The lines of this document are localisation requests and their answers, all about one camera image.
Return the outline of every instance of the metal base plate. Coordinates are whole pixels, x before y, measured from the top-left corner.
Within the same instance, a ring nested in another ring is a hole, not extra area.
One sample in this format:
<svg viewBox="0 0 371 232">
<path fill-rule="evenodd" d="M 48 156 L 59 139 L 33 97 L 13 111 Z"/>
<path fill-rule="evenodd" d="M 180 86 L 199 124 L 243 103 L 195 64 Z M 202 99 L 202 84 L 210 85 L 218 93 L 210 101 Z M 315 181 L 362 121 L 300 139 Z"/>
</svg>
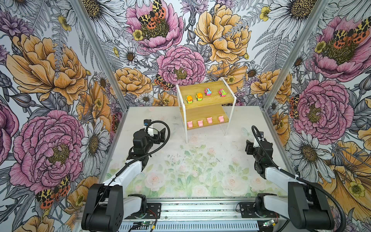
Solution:
<svg viewBox="0 0 371 232">
<path fill-rule="evenodd" d="M 161 203 L 147 203 L 147 209 L 154 212 L 156 215 L 153 215 L 151 213 L 133 213 L 130 216 L 128 216 L 125 219 L 159 219 L 161 216 Z"/>
<path fill-rule="evenodd" d="M 279 218 L 279 214 L 270 211 L 262 210 L 262 215 L 255 212 L 255 202 L 240 202 L 240 211 L 242 218 Z"/>
</svg>

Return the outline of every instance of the toy car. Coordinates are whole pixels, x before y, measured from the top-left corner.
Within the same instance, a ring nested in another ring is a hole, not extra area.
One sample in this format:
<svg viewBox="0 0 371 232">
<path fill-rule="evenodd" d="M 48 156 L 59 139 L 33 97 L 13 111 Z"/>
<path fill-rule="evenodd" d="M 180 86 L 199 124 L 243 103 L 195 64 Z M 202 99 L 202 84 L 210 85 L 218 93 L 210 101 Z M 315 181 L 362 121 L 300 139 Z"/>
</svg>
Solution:
<svg viewBox="0 0 371 232">
<path fill-rule="evenodd" d="M 202 93 L 196 93 L 196 99 L 202 101 Z"/>
<path fill-rule="evenodd" d="M 206 96 L 210 96 L 211 95 L 211 90 L 209 88 L 206 88 L 205 89 L 205 94 L 206 94 Z"/>
<path fill-rule="evenodd" d="M 220 89 L 220 90 L 219 90 L 219 95 L 220 95 L 221 97 L 225 97 L 225 96 L 227 95 L 227 92 L 226 92 L 224 89 Z"/>
<path fill-rule="evenodd" d="M 193 98 L 191 95 L 187 95 L 186 99 L 187 99 L 188 104 L 191 104 L 193 102 Z"/>
</svg>

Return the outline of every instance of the white table surface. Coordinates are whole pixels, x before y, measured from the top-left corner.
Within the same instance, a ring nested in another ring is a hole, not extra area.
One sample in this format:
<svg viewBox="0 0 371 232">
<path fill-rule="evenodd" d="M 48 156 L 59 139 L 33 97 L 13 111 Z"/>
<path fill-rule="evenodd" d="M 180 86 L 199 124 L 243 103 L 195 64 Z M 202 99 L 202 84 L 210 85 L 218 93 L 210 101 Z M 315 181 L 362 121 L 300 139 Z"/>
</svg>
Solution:
<svg viewBox="0 0 371 232">
<path fill-rule="evenodd" d="M 229 114 L 231 107 L 224 107 Z M 264 132 L 273 143 L 273 160 L 285 164 L 273 141 L 258 106 L 235 107 L 226 136 L 220 125 L 188 131 L 184 128 L 178 107 L 131 107 L 109 163 L 106 179 L 124 166 L 133 134 L 143 128 L 143 120 L 161 120 L 170 127 L 168 143 L 156 152 L 147 166 L 126 189 L 126 194 L 139 193 L 147 198 L 250 197 L 261 192 L 287 195 L 254 170 L 254 157 L 245 152 L 246 140 L 253 141 L 251 126 Z M 161 130 L 162 124 L 154 124 Z"/>
</svg>

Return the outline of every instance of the wooden shelf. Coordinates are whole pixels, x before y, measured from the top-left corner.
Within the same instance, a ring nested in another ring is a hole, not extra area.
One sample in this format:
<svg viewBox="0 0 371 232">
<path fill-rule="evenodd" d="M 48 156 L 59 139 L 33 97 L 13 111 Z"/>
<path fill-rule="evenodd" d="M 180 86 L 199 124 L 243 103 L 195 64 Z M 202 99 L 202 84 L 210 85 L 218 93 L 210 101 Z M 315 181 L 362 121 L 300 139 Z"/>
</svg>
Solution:
<svg viewBox="0 0 371 232">
<path fill-rule="evenodd" d="M 216 124 L 222 124 L 229 122 L 228 116 L 223 110 L 221 105 L 210 105 L 210 106 L 204 106 L 203 108 L 192 108 L 192 109 L 186 109 L 186 117 L 187 122 L 192 121 L 193 127 L 189 128 L 187 126 L 187 130 L 197 129 L 201 128 L 198 126 L 197 121 L 203 120 L 204 126 L 208 127 Z M 183 110 L 181 110 L 182 119 L 184 122 L 184 116 L 183 116 Z M 218 117 L 223 116 L 224 122 L 219 122 Z M 209 124 L 206 120 L 206 118 L 212 117 L 213 123 Z"/>
<path fill-rule="evenodd" d="M 205 89 L 209 88 L 212 92 L 210 96 L 205 95 Z M 214 81 L 196 85 L 186 85 L 179 86 L 180 92 L 182 94 L 185 109 L 188 113 L 188 109 L 207 107 L 210 105 L 224 105 L 228 103 L 233 103 L 234 98 L 232 94 L 228 91 L 228 88 L 223 83 L 223 81 Z M 225 97 L 219 95 L 219 90 L 224 89 L 227 92 Z M 197 101 L 196 93 L 202 93 L 202 101 Z M 191 104 L 187 103 L 187 95 L 192 96 L 193 102 Z"/>
</svg>

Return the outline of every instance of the floral wallpaper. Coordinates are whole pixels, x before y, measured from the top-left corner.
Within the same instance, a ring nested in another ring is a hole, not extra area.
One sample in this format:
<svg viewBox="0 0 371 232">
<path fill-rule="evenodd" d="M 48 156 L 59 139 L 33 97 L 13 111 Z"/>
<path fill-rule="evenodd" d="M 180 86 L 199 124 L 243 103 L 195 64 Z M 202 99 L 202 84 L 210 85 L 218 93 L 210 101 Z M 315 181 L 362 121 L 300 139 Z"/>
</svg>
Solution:
<svg viewBox="0 0 371 232">
<path fill-rule="evenodd" d="M 371 228 L 370 23 L 369 1 L 329 2 L 267 108 L 296 173 L 337 199 L 349 232 Z"/>
<path fill-rule="evenodd" d="M 122 118 L 66 7 L 62 0 L 0 1 L 0 223 L 6 231 L 71 232 Z"/>
<path fill-rule="evenodd" d="M 61 0 L 62 15 L 81 27 L 69 1 Z M 262 105 L 316 0 L 82 2 L 128 105 L 174 106 L 176 84 L 220 77 L 237 105 Z"/>
</svg>

